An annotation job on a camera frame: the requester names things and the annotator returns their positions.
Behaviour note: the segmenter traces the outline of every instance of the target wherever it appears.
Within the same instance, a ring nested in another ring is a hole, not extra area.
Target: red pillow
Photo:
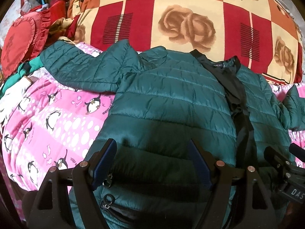
[[[1,64],[4,77],[15,72],[18,65],[37,57],[48,37],[50,12],[31,12],[18,18],[4,40]]]

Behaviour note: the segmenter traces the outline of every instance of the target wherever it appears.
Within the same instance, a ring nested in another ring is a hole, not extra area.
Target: screw
[[[56,171],[56,169],[57,169],[56,166],[52,166],[52,167],[49,169],[49,171],[50,171],[50,172],[54,172],[54,171]]]
[[[88,162],[87,161],[81,161],[80,163],[79,163],[79,166],[81,166],[81,167],[86,167],[88,165]]]
[[[218,160],[216,162],[216,165],[219,166],[219,167],[224,167],[225,163],[223,161],[221,161],[221,160]]]
[[[255,171],[255,168],[254,168],[253,166],[248,166],[248,171],[254,172],[254,171]]]

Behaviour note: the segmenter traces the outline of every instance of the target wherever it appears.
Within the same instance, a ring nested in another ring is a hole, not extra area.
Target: jacket sleeve
[[[305,130],[305,99],[300,98],[296,86],[293,85],[284,100],[280,102],[265,78],[260,75],[260,79],[262,90],[266,97],[270,99],[272,109],[283,128],[293,131]]]
[[[92,92],[116,92],[128,73],[140,73],[145,66],[127,40],[119,41],[97,57],[74,45],[57,41],[40,55],[43,66],[61,84]]]

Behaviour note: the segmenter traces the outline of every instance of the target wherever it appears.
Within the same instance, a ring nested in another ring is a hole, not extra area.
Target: plastic bag
[[[30,9],[39,5],[40,3],[37,2],[36,0],[24,0],[24,5],[22,6],[21,11],[23,11],[24,13],[28,13]]]

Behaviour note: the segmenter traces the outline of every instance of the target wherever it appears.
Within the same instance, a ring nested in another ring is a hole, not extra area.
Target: quilted jacket
[[[58,41],[40,58],[63,85],[116,93],[109,116],[85,158],[99,151],[108,138],[118,143],[111,167],[113,184],[95,191],[101,209],[106,194],[115,198],[113,210],[119,216],[102,210],[110,228],[150,228],[141,217],[159,218],[159,228],[171,228],[162,223],[175,220],[179,223],[173,228],[195,227],[209,192],[199,185],[188,159],[188,141],[198,141],[231,166],[236,163],[235,126],[224,88],[216,78],[189,53],[160,46],[138,55],[127,40],[96,58]],[[233,62],[232,58],[225,64]],[[279,102],[263,76],[243,65],[237,78],[245,86],[260,175],[271,190],[280,220],[287,202],[275,194],[276,172],[263,152],[272,146],[293,161],[287,129],[305,129],[304,99],[294,86]],[[70,198],[76,224],[84,228],[73,191]]]

